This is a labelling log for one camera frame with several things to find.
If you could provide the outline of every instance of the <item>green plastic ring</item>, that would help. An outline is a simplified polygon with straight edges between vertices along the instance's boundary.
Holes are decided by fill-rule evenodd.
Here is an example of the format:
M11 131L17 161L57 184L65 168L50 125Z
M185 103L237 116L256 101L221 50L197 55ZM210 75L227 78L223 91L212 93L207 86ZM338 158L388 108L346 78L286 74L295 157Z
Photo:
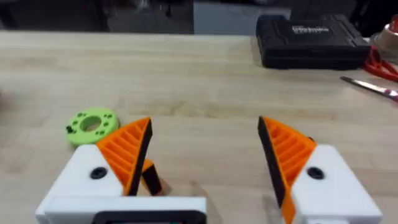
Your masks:
M89 108L78 112L67 124L67 139L74 146L95 144L119 128L116 115L107 108Z

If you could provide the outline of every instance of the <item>black case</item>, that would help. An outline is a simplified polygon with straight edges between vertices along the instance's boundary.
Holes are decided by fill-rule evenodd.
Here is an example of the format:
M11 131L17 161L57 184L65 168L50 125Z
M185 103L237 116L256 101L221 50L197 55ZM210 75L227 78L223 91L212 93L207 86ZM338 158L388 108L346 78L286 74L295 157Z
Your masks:
M256 35L262 64L270 68L356 69L371 49L342 15L327 15L317 21L261 16Z

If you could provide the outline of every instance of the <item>wooden tabletop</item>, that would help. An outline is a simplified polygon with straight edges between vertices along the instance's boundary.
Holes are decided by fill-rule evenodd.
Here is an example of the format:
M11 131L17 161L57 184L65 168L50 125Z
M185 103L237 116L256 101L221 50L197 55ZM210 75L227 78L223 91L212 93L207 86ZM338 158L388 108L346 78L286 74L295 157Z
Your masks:
M398 88L362 70L265 69L251 37L2 32L2 223L35 223L73 154L67 120L107 107L122 124L152 118L147 157L172 195L207 197L210 224L281 223L260 114L334 145L395 224L398 104L341 75Z

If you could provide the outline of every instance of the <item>orange ridged pad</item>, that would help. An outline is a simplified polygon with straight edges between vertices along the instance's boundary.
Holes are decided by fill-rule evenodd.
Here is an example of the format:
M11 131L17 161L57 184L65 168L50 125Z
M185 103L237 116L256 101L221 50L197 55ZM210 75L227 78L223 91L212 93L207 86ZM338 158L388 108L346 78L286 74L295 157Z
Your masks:
M148 144L152 137L150 118L123 126L96 146L124 188L124 195L136 195Z
M286 224L290 224L295 215L290 189L317 144L298 131L264 116L259 118L258 129L279 207Z

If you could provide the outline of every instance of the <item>tape roll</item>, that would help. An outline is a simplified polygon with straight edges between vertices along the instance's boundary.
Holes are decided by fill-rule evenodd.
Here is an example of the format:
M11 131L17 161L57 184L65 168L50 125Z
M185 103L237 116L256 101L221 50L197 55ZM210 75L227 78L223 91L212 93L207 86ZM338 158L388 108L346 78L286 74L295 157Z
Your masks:
M383 60L398 65L398 50L387 50L381 47L377 42L379 35L380 34L373 34L369 39L369 43L377 48Z
M107 108L88 108L75 114L67 124L67 139L74 146L95 144L119 128L113 111Z
M383 49L398 50L398 33L391 31L390 24L384 26L376 41Z

